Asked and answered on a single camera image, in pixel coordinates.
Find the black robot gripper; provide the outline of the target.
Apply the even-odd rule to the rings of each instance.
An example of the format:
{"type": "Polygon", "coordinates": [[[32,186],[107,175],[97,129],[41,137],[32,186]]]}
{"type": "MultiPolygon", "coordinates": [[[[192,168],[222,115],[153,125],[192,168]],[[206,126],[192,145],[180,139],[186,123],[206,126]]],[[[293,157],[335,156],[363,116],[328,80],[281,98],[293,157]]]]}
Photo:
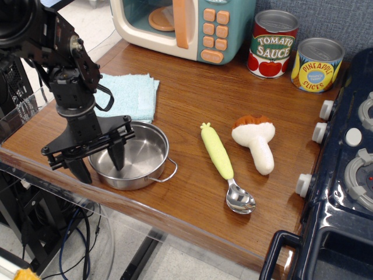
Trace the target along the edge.
{"type": "Polygon", "coordinates": [[[67,168],[81,182],[91,184],[91,175],[83,158],[107,150],[114,167],[124,167],[124,145],[133,138],[131,117],[98,117],[95,93],[110,91],[99,84],[98,70],[88,80],[77,69],[54,69],[50,73],[57,113],[67,121],[64,132],[42,148],[52,169],[67,168]]]}

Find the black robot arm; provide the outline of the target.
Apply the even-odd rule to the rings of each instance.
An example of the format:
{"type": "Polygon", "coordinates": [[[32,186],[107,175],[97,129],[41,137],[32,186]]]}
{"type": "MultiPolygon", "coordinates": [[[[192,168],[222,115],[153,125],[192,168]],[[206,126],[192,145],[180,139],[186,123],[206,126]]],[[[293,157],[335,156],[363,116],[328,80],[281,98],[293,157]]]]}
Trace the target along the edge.
{"type": "Polygon", "coordinates": [[[41,153],[52,169],[69,169],[83,183],[91,183],[84,158],[107,151],[117,170],[124,167],[124,146],[134,136],[131,118],[98,117],[98,64],[88,56],[83,40],[55,9],[40,1],[1,2],[1,67],[13,58],[29,60],[53,94],[57,113],[66,119],[64,132],[41,153]]]}

